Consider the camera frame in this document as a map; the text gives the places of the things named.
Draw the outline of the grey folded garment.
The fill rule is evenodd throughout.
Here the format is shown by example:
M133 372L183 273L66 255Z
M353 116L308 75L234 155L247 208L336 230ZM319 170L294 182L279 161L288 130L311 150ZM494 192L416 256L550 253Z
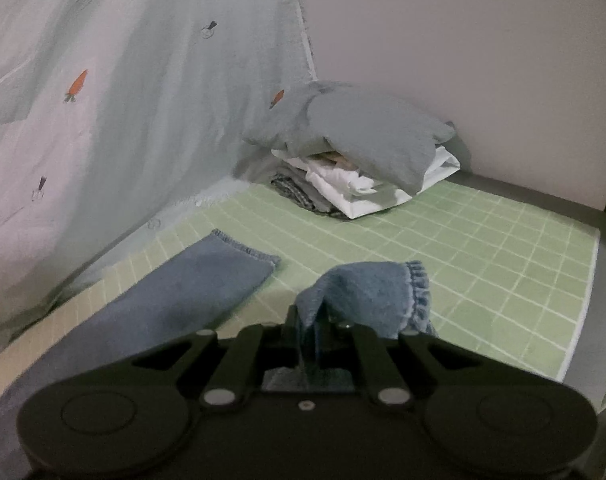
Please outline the grey folded garment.
M450 122L398 96L313 81L286 91L243 140L293 157L337 152L369 176L415 195L437 147L455 136Z

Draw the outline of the blue denim jeans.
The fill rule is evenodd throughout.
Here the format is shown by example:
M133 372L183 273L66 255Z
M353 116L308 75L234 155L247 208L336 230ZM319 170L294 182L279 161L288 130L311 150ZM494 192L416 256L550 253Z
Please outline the blue denim jeans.
M279 262L214 230L73 328L0 396L0 479L22 479L30 471L16 418L33 393L215 328L271 277ZM335 266L300 292L294 304L301 335L318 336L321 311L335 322L369 326L382 338L394 339L404 330L435 333L429 278L419 261Z

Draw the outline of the dark patterned folded garment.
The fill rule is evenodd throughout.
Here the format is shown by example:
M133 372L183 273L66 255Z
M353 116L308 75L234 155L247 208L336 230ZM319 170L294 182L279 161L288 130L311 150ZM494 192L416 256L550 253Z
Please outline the dark patterned folded garment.
M346 215L332 205L332 203L324 198L317 191L299 177L289 176L289 174L281 174L277 172L269 180L269 184L275 190L288 200L292 200L297 206L313 214L327 216L330 218L346 219Z

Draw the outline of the green grid cutting mat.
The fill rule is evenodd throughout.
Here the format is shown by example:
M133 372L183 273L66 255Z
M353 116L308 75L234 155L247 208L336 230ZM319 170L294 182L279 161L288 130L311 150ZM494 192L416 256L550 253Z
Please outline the green grid cutting mat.
M223 337L282 321L297 293L338 264L419 260L442 338L556 380L580 338L600 237L560 214L446 181L403 206L352 221L311 214L255 186L155 232L141 252L15 340L0 354L0 394L72 328L216 229L281 260L219 328Z

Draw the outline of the light carrot print sheet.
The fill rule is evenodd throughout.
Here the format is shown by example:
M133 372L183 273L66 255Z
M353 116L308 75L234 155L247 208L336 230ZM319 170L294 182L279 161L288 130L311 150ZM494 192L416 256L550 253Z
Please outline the light carrot print sheet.
M0 352L307 78L299 0L0 0Z

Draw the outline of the white folded garment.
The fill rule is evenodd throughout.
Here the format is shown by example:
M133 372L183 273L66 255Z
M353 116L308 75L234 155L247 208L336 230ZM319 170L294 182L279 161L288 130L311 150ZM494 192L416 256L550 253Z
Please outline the white folded garment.
M413 198L392 183L370 177L337 152L302 158L277 150L271 154L281 161L275 174L299 177L343 212L347 220L401 206Z

